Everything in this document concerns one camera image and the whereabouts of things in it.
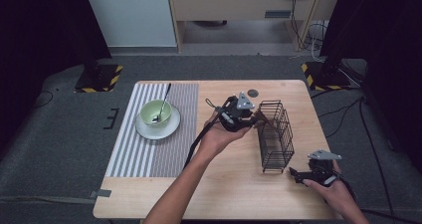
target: person's left hand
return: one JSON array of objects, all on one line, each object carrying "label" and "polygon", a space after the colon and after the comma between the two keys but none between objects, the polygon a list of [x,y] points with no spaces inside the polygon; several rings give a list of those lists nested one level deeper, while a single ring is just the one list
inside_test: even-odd
[{"label": "person's left hand", "polygon": [[[211,122],[217,114],[217,112],[213,112],[211,117],[205,121],[204,126]],[[237,132],[231,132],[227,131],[226,128],[217,121],[212,125],[204,137],[202,137],[197,154],[204,154],[207,158],[212,159],[223,151],[230,142],[243,137],[249,129],[251,128],[244,127]]]}]

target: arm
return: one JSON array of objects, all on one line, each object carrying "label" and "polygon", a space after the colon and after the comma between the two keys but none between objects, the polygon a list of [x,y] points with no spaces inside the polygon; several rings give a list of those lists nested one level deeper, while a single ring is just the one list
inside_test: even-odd
[{"label": "arm", "polygon": [[[337,162],[334,160],[332,164],[334,170],[340,173]],[[336,180],[330,187],[321,186],[317,182],[307,179],[304,180],[304,184],[323,196],[328,205],[348,223],[369,223],[342,181]]]},{"label": "arm", "polygon": [[[205,124],[211,121],[215,115],[214,112]],[[143,223],[180,223],[208,164],[230,142],[243,137],[248,130],[249,128],[243,128],[237,132],[229,132],[221,123],[215,123],[202,138],[192,160],[158,199]]]}]

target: striped placemat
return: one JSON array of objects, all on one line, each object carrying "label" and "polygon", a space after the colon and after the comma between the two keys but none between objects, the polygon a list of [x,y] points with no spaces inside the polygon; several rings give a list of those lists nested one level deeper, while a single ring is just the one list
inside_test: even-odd
[{"label": "striped placemat", "polygon": [[172,84],[167,100],[180,112],[178,129],[170,136],[150,140],[137,133],[136,116],[149,101],[164,99],[168,84],[135,84],[124,114],[105,176],[178,176],[196,138],[198,84]]}]

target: wire basket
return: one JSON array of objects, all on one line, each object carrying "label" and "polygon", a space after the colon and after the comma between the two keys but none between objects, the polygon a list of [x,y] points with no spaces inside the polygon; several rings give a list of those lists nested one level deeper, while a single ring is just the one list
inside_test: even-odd
[{"label": "wire basket", "polygon": [[288,114],[280,101],[263,101],[259,110],[268,120],[257,125],[263,172],[267,169],[283,172],[295,153]]}]

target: black curtain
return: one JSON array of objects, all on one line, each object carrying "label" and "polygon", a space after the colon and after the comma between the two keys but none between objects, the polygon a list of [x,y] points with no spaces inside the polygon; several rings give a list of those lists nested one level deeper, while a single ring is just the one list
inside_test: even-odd
[{"label": "black curtain", "polygon": [[44,80],[84,63],[63,16],[73,21],[94,59],[110,58],[89,0],[0,0],[0,154],[31,110]]},{"label": "black curtain", "polygon": [[422,0],[337,0],[320,54],[367,62],[368,103],[422,173],[421,11]]}]

